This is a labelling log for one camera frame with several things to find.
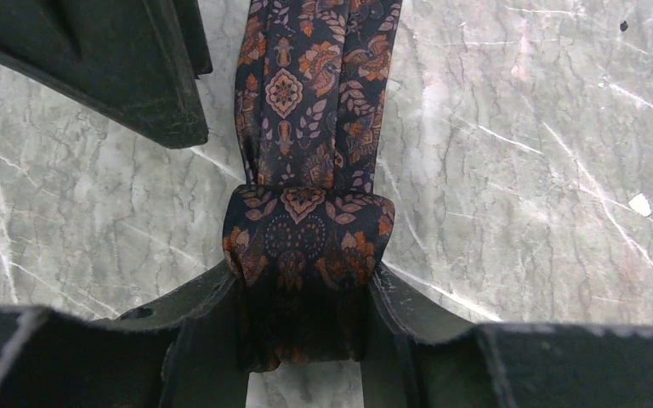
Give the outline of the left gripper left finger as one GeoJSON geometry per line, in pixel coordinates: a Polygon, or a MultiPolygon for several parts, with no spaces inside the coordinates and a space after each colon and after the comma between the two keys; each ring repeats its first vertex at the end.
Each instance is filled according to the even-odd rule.
{"type": "Polygon", "coordinates": [[[115,319],[0,306],[0,407],[243,407],[226,263],[115,319]]]}

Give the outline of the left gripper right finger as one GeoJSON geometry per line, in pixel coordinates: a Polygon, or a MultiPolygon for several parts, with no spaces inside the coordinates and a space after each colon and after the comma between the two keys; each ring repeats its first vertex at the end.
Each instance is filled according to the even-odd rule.
{"type": "Polygon", "coordinates": [[[472,323],[380,265],[367,407],[653,407],[653,326],[472,323]]]}

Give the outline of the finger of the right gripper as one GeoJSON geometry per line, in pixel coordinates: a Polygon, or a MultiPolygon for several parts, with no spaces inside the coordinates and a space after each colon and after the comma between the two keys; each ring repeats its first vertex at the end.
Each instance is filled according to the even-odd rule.
{"type": "Polygon", "coordinates": [[[0,64],[169,149],[203,145],[195,0],[0,1],[0,64]]]}

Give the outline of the dark orange patterned tie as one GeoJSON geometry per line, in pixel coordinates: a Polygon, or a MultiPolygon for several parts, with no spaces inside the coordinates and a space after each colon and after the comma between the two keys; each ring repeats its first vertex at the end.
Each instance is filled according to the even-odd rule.
{"type": "Polygon", "coordinates": [[[222,246],[249,371],[359,360],[395,223],[374,179],[399,1],[253,1],[236,65],[246,182],[222,246]]]}

